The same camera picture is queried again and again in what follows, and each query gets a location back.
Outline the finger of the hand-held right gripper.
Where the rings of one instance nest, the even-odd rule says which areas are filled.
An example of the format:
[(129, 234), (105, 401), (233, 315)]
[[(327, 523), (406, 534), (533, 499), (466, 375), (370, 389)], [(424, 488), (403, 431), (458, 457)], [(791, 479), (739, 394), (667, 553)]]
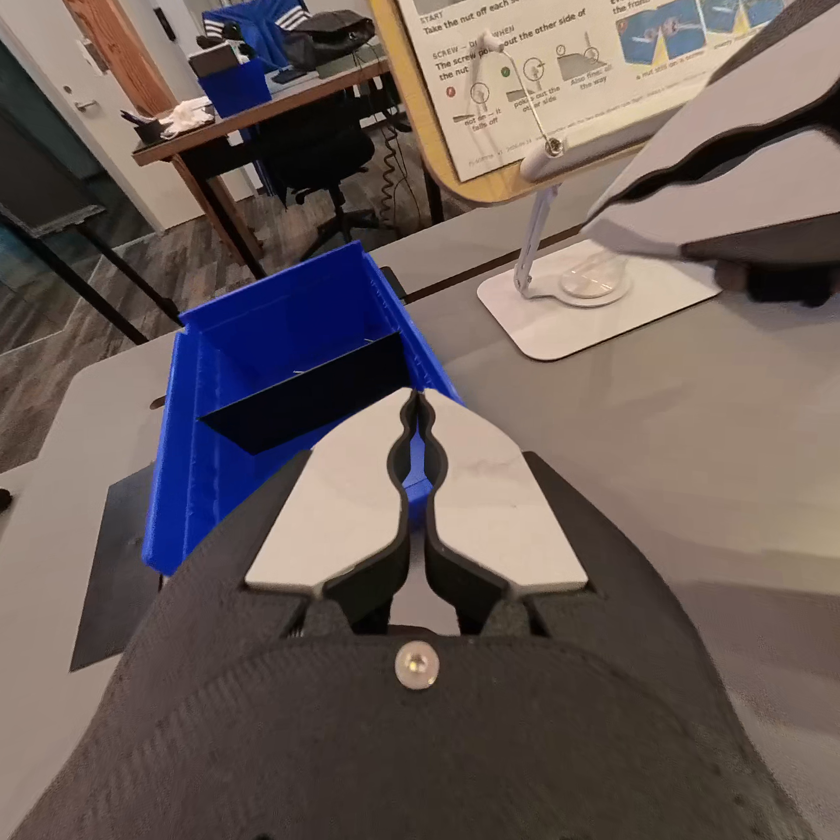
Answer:
[(647, 175), (667, 170), (725, 132), (769, 123), (814, 102), (838, 80), (838, 54), (763, 52), (709, 85), (669, 120), (607, 188), (601, 211)]
[(625, 256), (838, 258), (838, 218), (838, 135), (813, 128), (710, 179), (613, 203), (583, 235)]

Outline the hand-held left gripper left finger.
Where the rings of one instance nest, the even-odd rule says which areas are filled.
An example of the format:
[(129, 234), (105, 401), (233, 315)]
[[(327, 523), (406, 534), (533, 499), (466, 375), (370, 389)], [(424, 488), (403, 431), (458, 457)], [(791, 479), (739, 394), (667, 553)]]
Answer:
[(417, 393), (398, 388), (329, 431), (245, 575), (251, 590), (336, 602), (349, 624), (380, 613), (407, 577)]

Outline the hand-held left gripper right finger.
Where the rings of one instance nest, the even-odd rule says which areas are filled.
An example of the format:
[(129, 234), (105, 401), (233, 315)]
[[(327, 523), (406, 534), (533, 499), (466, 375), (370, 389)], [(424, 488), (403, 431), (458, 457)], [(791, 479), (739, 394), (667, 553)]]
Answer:
[(479, 631), (502, 601), (582, 591), (589, 576), (519, 445), (438, 391), (418, 395), (432, 490), (425, 571), (432, 590)]

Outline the blue plastic bin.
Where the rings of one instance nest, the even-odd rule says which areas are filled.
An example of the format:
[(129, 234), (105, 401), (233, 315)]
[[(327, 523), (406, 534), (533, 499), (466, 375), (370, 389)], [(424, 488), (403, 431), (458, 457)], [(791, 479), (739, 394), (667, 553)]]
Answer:
[(143, 542), (147, 565), (172, 575), (232, 510), (345, 419), (250, 455), (201, 416), (394, 331), (410, 387), (463, 403), (401, 295), (353, 242), (182, 315)]

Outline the black bin divider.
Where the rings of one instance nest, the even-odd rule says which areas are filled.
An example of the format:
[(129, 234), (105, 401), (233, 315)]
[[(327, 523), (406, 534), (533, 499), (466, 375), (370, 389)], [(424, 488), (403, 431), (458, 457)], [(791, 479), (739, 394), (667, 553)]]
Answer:
[(403, 336), (394, 331), (200, 420), (258, 455), (338, 423), (411, 384)]

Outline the white board stand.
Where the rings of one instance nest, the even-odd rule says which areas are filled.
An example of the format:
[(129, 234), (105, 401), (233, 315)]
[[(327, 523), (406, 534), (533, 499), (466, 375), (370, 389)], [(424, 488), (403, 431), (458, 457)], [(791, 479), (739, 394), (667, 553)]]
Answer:
[(520, 163), (520, 177), (536, 193), (514, 269), (484, 280), (479, 301), (530, 359), (558, 361), (629, 333), (719, 293), (713, 271), (685, 262), (618, 255), (591, 240), (538, 256), (543, 228), (560, 191), (558, 177), (649, 140), (711, 76), (706, 70), (605, 117), (609, 133), (578, 126), (548, 134)]

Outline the instruction board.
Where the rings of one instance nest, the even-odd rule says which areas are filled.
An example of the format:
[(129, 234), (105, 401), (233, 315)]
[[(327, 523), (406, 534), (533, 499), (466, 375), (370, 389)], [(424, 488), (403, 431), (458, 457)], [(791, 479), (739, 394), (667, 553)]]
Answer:
[(480, 204), (644, 144), (790, 5), (370, 2), (424, 162)]

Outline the black office chair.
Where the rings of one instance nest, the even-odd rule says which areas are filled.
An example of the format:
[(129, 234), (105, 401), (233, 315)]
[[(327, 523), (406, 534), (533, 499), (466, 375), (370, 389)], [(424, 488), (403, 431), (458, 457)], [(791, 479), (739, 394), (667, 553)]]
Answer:
[(304, 261), (316, 255), (334, 236), (352, 241), (352, 230), (395, 227), (373, 210), (346, 211), (342, 183), (366, 172), (375, 153), (373, 140), (361, 127), (362, 99), (351, 88), (304, 106), (262, 120), (249, 129), (248, 139), (264, 153), (259, 159), (266, 168), (274, 194), (285, 203), (292, 194), (297, 204), (314, 193), (326, 192), (332, 202), (332, 217), (318, 226), (311, 246), (301, 255)]

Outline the wooden table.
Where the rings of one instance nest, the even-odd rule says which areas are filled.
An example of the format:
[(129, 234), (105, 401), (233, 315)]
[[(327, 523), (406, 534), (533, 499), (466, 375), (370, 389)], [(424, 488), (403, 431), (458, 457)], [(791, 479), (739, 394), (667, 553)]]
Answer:
[(232, 145), (229, 135), (381, 77), (391, 69), (388, 60), (386, 56), (376, 54), (352, 58), (350, 68), (345, 71), (325, 78), (313, 75), (295, 85), (280, 87), (267, 102), (181, 133), (172, 140), (142, 144), (132, 157), (139, 167), (156, 162), (172, 164), (234, 261), (246, 266), (253, 278), (262, 279), (266, 276), (261, 264), (262, 245), (229, 197), (220, 177), (265, 158), (270, 152), (268, 141), (244, 140)]

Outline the black bag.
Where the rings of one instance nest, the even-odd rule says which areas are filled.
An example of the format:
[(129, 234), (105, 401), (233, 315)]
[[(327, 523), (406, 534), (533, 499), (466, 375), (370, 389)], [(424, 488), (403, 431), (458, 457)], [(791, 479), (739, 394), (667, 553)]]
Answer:
[(349, 56), (375, 36), (374, 21), (350, 9), (310, 14), (299, 8), (276, 26), (289, 63), (304, 71)]

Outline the white cloth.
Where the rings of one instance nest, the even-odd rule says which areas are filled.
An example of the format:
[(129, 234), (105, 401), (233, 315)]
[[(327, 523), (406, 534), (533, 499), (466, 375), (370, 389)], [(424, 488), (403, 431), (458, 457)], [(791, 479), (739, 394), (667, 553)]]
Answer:
[(175, 108), (158, 118), (163, 141), (189, 133), (215, 122), (215, 112), (206, 96), (180, 102)]

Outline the black tray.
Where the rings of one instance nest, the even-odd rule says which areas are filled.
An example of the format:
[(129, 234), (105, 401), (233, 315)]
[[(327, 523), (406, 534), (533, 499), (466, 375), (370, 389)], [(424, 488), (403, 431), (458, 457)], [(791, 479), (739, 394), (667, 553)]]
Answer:
[(129, 123), (143, 145), (156, 145), (166, 141), (165, 126), (158, 119), (142, 118), (139, 114), (120, 110), (120, 117)]

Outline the blue storage bin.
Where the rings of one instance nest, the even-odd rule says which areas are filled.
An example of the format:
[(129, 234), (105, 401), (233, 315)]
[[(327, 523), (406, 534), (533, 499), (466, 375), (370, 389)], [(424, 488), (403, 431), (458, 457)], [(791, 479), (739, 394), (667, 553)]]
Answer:
[(199, 77), (197, 81), (221, 119), (231, 118), (272, 99), (266, 67), (259, 58)]

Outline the blue striped jacket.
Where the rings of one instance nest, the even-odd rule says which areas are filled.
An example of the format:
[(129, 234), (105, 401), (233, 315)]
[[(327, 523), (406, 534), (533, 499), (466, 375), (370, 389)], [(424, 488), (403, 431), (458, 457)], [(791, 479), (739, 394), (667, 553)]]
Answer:
[(250, 1), (202, 12), (206, 36), (221, 35), (225, 24), (236, 24), (246, 44), (269, 70), (291, 67), (283, 49), (285, 35), (311, 17), (305, 3), (299, 1)]

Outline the grey box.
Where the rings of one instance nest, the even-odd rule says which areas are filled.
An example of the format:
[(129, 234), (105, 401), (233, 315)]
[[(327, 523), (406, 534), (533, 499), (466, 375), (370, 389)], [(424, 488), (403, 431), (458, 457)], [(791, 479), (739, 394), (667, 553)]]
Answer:
[(197, 79), (237, 68), (241, 64), (237, 51), (226, 40), (190, 54), (187, 61)]

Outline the wooden door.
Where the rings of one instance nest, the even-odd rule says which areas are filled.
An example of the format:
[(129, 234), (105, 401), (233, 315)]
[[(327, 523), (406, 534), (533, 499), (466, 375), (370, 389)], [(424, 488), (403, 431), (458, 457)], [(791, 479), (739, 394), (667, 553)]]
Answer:
[(146, 117), (172, 110), (176, 99), (149, 50), (117, 1), (64, 1), (82, 34), (129, 101)]

